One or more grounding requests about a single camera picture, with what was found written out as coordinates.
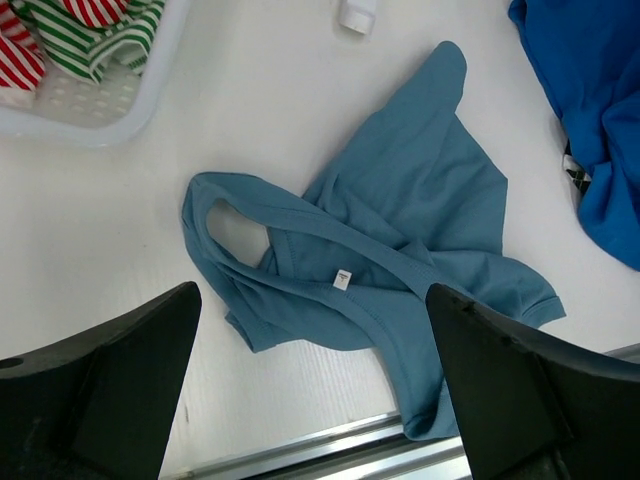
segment blue cloth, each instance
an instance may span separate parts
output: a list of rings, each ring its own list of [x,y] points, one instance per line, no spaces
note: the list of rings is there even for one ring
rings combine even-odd
[[[441,44],[303,198],[249,175],[202,173],[182,213],[191,258],[254,352],[295,339],[378,348],[412,439],[457,433],[430,285],[534,327],[564,315],[540,275],[501,255],[507,181],[455,115],[465,73],[458,47]],[[206,217],[220,201],[268,227],[259,268],[211,237]],[[352,273],[346,291],[332,286],[339,269]]]
[[[640,1],[514,0],[509,16],[593,179],[584,230],[640,270]]]

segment white table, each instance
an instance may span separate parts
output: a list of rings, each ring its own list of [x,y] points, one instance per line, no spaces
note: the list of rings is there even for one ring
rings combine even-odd
[[[507,4],[381,0],[371,40],[358,42],[334,23],[337,0],[196,1],[157,115],[136,140],[84,150],[0,139],[0,358],[194,279],[204,305],[163,472],[394,410],[372,352],[295,342],[251,354],[187,256],[179,212],[204,170],[302,193],[445,39],[469,66],[459,116],[509,178],[505,254],[542,273],[568,312],[546,330],[597,351],[640,342],[640,275],[578,224],[564,138]],[[219,222],[220,235],[237,238],[236,223]],[[236,241],[243,258],[264,248],[257,232]]]

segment plastic laundry basket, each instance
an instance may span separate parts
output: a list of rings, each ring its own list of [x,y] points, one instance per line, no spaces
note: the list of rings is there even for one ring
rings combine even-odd
[[[91,85],[48,64],[33,108],[0,107],[0,133],[85,146],[133,137],[153,115],[191,1],[167,0],[142,77],[112,62],[102,83]]]

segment fabric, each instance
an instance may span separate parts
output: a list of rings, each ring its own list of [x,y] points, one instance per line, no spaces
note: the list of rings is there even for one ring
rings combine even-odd
[[[465,73],[460,50],[438,46],[303,198],[250,175],[202,173],[182,211],[189,255],[254,352],[296,339],[376,347],[415,440],[457,433],[425,308],[432,284],[534,327],[564,315],[540,275],[501,254],[507,181],[455,115]],[[268,227],[259,268],[209,233],[221,201]],[[344,291],[333,286],[339,270],[352,274]]]
[[[89,28],[106,27],[121,21],[129,0],[61,0],[76,20]]]
[[[38,31],[47,56],[69,75],[99,84],[114,57],[142,74],[165,0],[130,0],[126,15],[106,28],[89,28],[58,0],[12,0],[24,22]]]
[[[0,0],[0,103],[30,107],[43,75],[44,61],[35,40],[8,0]]]
[[[514,0],[509,16],[591,177],[583,228],[640,270],[640,2]]]

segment clothing tag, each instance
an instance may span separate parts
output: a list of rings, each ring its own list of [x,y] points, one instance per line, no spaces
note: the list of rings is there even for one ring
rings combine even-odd
[[[339,288],[340,290],[347,290],[349,286],[349,281],[351,280],[351,272],[347,272],[346,270],[338,270],[338,274],[336,275],[336,279],[333,281],[333,286]]]

